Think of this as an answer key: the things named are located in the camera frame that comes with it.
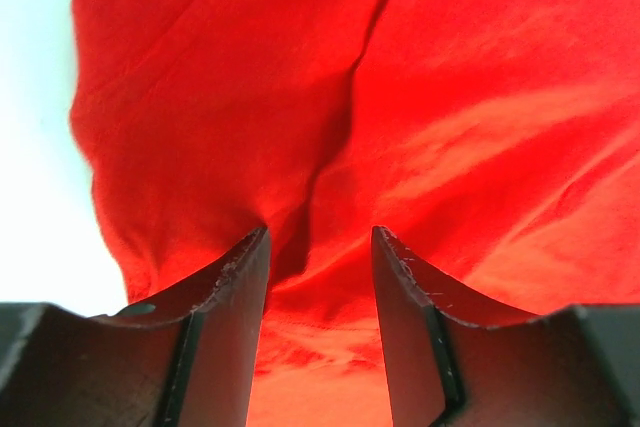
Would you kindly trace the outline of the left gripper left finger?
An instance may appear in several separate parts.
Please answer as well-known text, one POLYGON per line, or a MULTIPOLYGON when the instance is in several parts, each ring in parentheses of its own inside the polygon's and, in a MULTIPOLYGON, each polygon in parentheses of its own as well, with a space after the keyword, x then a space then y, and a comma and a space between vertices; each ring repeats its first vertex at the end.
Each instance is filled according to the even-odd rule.
POLYGON ((271 241, 249 233, 210 265, 108 316, 1 307, 5 426, 242 426, 271 241))

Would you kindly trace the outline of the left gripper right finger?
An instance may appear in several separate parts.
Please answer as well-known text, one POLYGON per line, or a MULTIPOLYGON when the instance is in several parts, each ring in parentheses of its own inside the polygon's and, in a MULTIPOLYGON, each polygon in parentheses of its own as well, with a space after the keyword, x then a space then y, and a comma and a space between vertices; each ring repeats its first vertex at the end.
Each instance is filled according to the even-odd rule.
POLYGON ((397 426, 635 426, 639 309, 535 315, 371 236, 392 421, 397 426))

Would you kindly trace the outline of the red t-shirt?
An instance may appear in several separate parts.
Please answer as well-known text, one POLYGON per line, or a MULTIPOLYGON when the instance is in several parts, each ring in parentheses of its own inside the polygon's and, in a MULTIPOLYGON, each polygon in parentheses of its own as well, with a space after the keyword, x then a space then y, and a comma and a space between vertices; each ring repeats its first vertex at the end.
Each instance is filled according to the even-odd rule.
POLYGON ((72 0, 73 135, 139 301, 272 237, 253 426, 387 426, 384 225, 545 313, 639 299, 639 0, 72 0))

